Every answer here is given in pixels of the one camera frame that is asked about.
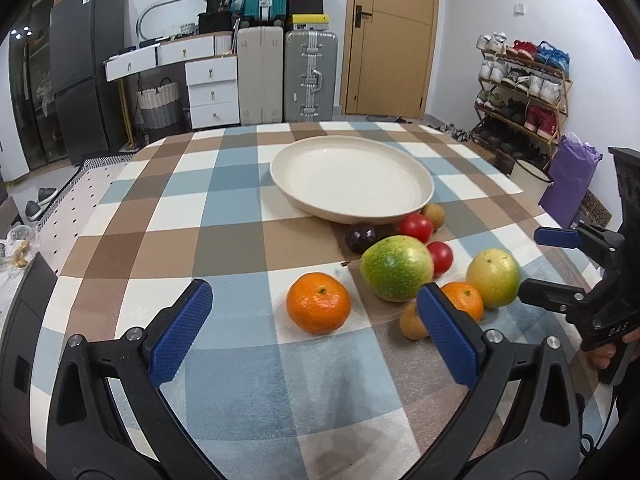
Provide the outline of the right hand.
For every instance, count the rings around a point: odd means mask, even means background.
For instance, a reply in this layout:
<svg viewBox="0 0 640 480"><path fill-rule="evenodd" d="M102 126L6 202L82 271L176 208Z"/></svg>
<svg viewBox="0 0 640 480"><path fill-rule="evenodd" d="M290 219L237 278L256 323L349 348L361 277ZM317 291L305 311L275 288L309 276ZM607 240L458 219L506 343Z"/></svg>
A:
<svg viewBox="0 0 640 480"><path fill-rule="evenodd" d="M631 333L623 336L622 341L624 344L632 344L640 339L640 330L637 328ZM603 347L591 350L587 353L588 362L596 370L606 370L611 364L612 359L616 355L616 345L606 344Z"/></svg>

